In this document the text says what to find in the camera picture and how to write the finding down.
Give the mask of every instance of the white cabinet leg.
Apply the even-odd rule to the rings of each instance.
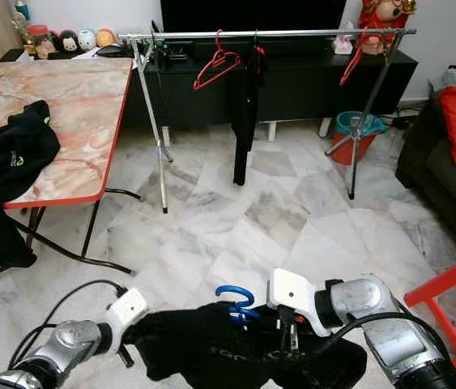
[[[267,133],[267,140],[269,142],[275,141],[275,134],[276,134],[276,122],[269,122],[269,130]]]
[[[168,126],[162,126],[163,131],[163,144],[165,147],[170,147],[170,133],[168,132]]]
[[[332,122],[332,118],[323,118],[322,125],[319,128],[319,136],[325,138],[328,134],[328,128],[330,127],[330,122]]]

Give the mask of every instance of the white wall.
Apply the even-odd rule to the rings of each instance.
[[[152,19],[162,25],[160,0],[26,1],[32,22],[47,24],[56,31],[112,28],[116,32],[148,32]],[[404,94],[405,100],[426,98],[428,79],[440,75],[448,65],[456,65],[456,0],[419,0],[418,3],[419,9],[410,17],[408,26],[419,31],[404,38],[401,46],[419,61]],[[343,22],[356,22],[361,4],[362,0],[347,0]]]
[[[32,24],[60,32],[111,28],[115,32],[149,32],[151,20],[162,25],[160,0],[25,0]],[[14,0],[8,0],[13,6]]]
[[[362,0],[347,0],[343,19],[357,21]],[[428,96],[428,79],[441,75],[448,65],[456,65],[456,0],[419,0],[418,11],[408,27],[417,28],[406,36],[400,49],[419,62],[403,100]]]

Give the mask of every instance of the red table edge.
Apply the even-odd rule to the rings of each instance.
[[[54,199],[54,200],[36,200],[36,201],[24,201],[22,203],[4,203],[3,207],[5,209],[17,209],[17,208],[34,208],[34,207],[50,207],[53,205],[70,205],[70,204],[80,204],[80,203],[94,203],[95,201],[101,200],[104,197],[105,188],[107,187],[107,181],[109,179],[109,171],[111,169],[111,164],[113,163],[114,151],[116,150],[117,137],[120,134],[121,120],[123,119],[123,111],[125,110],[125,105],[127,101],[127,93],[129,92],[130,79],[132,76],[132,64],[130,64],[129,74],[127,76],[127,82],[125,85],[125,91],[123,92],[123,101],[121,102],[121,109],[118,115],[116,130],[114,132],[114,140],[112,142],[111,150],[109,152],[109,158],[107,161],[107,166],[105,168],[103,185],[100,188],[100,191],[97,194],[84,197],[75,197],[72,199]]]

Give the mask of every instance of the television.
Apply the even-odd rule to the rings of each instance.
[[[165,32],[339,28],[346,0],[161,0]]]

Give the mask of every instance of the marble floor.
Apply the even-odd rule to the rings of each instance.
[[[376,138],[359,163],[356,199],[346,196],[346,169],[327,158],[319,122],[280,123],[276,141],[259,128],[249,155],[246,185],[232,184],[235,138],[228,126],[177,129],[175,161],[167,165],[169,214],[160,208],[151,131],[122,129],[109,187],[134,190],[142,202],[107,194],[100,206],[89,256],[137,269],[135,277],[76,263],[38,243],[39,260],[0,279],[0,371],[19,340],[74,286],[109,278],[139,288],[153,310],[194,308],[215,301],[215,287],[237,284],[266,298],[275,267],[320,286],[361,273],[380,276],[401,298],[456,263],[456,243],[415,193],[394,177],[403,133]],[[91,205],[48,209],[42,233],[79,250]],[[105,285],[83,290],[53,319],[98,319],[113,300]],[[456,291],[442,300],[456,323]],[[428,319],[423,307],[416,313]],[[364,344],[360,330],[347,338]],[[64,388],[185,388],[175,375],[159,383],[145,376],[139,355],[126,370],[119,358],[96,357],[75,369]],[[268,382],[265,388],[277,387]],[[356,388],[392,387],[372,356]]]

